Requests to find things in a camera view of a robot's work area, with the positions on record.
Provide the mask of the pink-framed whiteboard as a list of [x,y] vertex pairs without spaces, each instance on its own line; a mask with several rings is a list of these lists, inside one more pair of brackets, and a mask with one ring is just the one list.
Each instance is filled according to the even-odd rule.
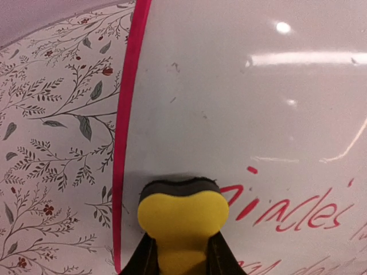
[[118,105],[115,269],[154,179],[213,179],[248,274],[366,273],[366,2],[137,1]]

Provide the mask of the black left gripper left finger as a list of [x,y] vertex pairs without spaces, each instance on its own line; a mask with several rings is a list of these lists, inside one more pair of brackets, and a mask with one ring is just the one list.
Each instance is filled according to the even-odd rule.
[[121,275],[157,275],[158,253],[156,241],[145,233]]

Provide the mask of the yellow bone-shaped eraser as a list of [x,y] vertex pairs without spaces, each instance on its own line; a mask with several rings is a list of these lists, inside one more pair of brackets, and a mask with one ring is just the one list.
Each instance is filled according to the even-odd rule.
[[208,178],[155,180],[140,194],[138,222],[156,243],[161,274],[205,274],[209,239],[228,216],[227,200]]

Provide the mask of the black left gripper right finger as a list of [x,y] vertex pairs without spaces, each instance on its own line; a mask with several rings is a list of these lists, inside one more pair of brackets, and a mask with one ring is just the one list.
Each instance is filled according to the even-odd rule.
[[247,275],[221,232],[210,238],[210,273],[212,275]]

